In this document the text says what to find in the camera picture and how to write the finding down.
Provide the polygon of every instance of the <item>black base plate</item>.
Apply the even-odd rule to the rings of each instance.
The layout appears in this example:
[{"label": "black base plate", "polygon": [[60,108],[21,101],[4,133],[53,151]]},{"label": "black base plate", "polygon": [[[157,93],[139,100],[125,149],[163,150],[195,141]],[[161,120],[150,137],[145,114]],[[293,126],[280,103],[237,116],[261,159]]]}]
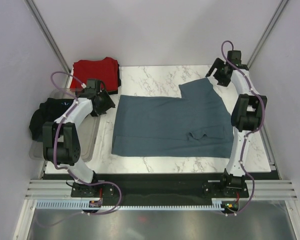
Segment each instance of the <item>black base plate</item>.
[{"label": "black base plate", "polygon": [[236,199],[237,193],[239,193],[240,198],[248,198],[249,192],[247,188],[247,184],[244,183],[243,189],[225,187],[221,188],[220,182],[204,182],[202,185],[203,193],[205,198],[216,198],[216,199]]},{"label": "black base plate", "polygon": [[72,198],[115,198],[118,195],[117,189],[109,184],[87,186],[74,182],[71,191]]}]

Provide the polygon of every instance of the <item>blue-gray garment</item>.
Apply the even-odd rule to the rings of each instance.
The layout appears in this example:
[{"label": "blue-gray garment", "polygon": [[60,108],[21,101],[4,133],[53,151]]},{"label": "blue-gray garment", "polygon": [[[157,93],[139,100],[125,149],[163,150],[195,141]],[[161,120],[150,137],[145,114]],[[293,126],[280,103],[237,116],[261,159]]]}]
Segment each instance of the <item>blue-gray garment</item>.
[{"label": "blue-gray garment", "polygon": [[179,85],[181,98],[122,95],[112,154],[229,158],[231,116],[207,78]]}]

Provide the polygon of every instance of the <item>marble tabletop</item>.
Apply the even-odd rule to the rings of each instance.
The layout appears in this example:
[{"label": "marble tabletop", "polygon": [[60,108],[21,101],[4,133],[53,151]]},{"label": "marble tabletop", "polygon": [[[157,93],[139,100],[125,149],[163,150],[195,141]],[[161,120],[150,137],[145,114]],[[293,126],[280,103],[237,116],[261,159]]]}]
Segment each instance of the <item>marble tabletop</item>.
[{"label": "marble tabletop", "polygon": [[[180,98],[180,84],[204,78],[210,66],[127,66],[120,68],[122,86],[118,94],[111,95],[118,106],[120,95],[145,97]],[[235,86],[217,85],[209,78],[213,89],[222,98],[229,113],[236,104],[238,94]],[[92,159],[87,166],[96,173],[132,174],[132,173],[220,173],[229,159],[215,157],[122,157],[111,154],[112,137],[116,118],[116,108],[111,108],[102,115]],[[246,170],[248,172],[270,172],[270,165],[259,133],[254,135],[248,149]],[[56,170],[51,162],[46,174],[63,174]]]}]

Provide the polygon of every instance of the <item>red cloth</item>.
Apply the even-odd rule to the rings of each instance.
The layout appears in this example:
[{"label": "red cloth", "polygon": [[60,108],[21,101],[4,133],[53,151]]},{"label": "red cloth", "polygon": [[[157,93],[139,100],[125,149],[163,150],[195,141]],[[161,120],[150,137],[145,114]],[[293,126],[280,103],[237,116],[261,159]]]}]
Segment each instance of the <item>red cloth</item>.
[{"label": "red cloth", "polygon": [[[118,61],[106,57],[100,61],[80,60],[73,64],[73,75],[81,80],[84,84],[88,79],[99,79],[104,81],[106,90],[110,93],[118,91],[119,75]],[[81,85],[73,80],[70,88],[81,89]]]}]

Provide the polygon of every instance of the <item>white robotic arm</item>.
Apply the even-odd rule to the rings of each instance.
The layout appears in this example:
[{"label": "white robotic arm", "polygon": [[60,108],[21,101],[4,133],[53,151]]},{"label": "white robotic arm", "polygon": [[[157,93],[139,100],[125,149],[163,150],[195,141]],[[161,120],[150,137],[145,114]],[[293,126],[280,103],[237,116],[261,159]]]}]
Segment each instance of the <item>white robotic arm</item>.
[{"label": "white robotic arm", "polygon": [[224,57],[226,62],[217,58],[206,77],[211,76],[216,69],[213,76],[218,84],[227,87],[232,82],[238,93],[238,99],[231,114],[234,132],[231,156],[220,181],[224,195],[231,196],[246,188],[244,166],[254,132],[262,124],[264,118],[262,111],[263,107],[266,107],[267,97],[259,95],[255,90],[250,81],[248,67],[241,63],[239,50],[230,50],[227,57]]},{"label": "white robotic arm", "polygon": [[54,122],[46,122],[43,125],[44,159],[53,162],[58,169],[67,169],[70,174],[80,179],[80,183],[90,184],[94,172],[80,157],[81,147],[77,129],[87,115],[97,117],[114,107],[115,104],[109,97],[105,84],[97,79],[88,79],[86,88],[73,100],[69,109]]},{"label": "white robotic arm", "polygon": [[[243,69],[242,72],[250,79],[249,71]],[[231,82],[234,84],[238,95],[247,94],[249,96],[254,96],[251,93],[251,90],[250,90],[244,76],[237,70],[234,70],[232,72]],[[233,176],[241,177],[241,176],[245,175],[245,172],[242,169],[241,164],[243,166],[245,166],[245,164],[246,164],[249,145],[250,145],[252,138],[254,137],[254,133],[249,134],[246,137],[247,140],[246,140],[246,144],[244,146],[242,162],[240,162],[240,155],[241,155],[241,152],[243,149],[244,139],[245,139],[245,136],[247,135],[247,133],[250,131],[249,130],[239,131],[238,128],[236,128],[236,127],[233,128],[233,131],[234,131],[234,140],[233,140],[230,161],[227,164],[225,169],[229,174],[232,174]]]}]

